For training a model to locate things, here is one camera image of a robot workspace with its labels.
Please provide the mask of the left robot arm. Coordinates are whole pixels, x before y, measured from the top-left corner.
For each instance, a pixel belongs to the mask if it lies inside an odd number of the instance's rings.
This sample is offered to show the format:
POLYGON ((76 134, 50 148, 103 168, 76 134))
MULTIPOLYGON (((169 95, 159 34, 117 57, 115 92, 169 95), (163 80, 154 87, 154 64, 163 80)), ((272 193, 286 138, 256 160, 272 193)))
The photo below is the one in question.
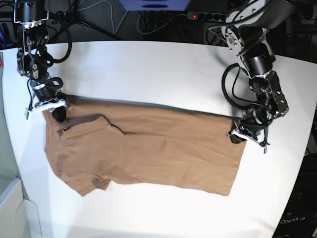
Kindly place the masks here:
POLYGON ((266 149, 269 145, 269 126, 275 119, 288 113, 289 107, 279 77, 273 70, 276 58, 266 35, 303 3, 302 0, 250 0, 230 11, 223 23, 208 28, 210 32, 221 29, 229 50, 238 59, 237 63, 226 68, 221 79, 225 99, 242 112, 241 118, 233 122, 227 134, 232 143, 249 140, 266 149), (225 81, 234 68, 248 77, 249 88, 256 96, 255 101, 228 94, 225 81))

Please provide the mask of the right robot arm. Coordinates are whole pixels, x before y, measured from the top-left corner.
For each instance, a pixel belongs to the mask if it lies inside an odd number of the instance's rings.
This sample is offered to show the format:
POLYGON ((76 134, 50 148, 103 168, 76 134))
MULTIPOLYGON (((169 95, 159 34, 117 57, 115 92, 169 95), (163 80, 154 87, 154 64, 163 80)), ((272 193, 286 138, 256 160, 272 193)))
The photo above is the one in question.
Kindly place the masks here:
POLYGON ((27 89, 30 96, 25 117, 31 113, 47 111, 54 120, 63 122, 66 110, 70 105, 66 102, 61 90, 63 81, 60 77, 51 77, 48 68, 65 62, 72 50, 72 39, 65 21, 49 12, 43 0, 17 0, 14 4, 13 21, 17 26, 17 71, 28 78, 27 89), (57 22, 65 31, 68 48, 64 57, 55 59, 48 53, 49 33, 47 20, 57 22))

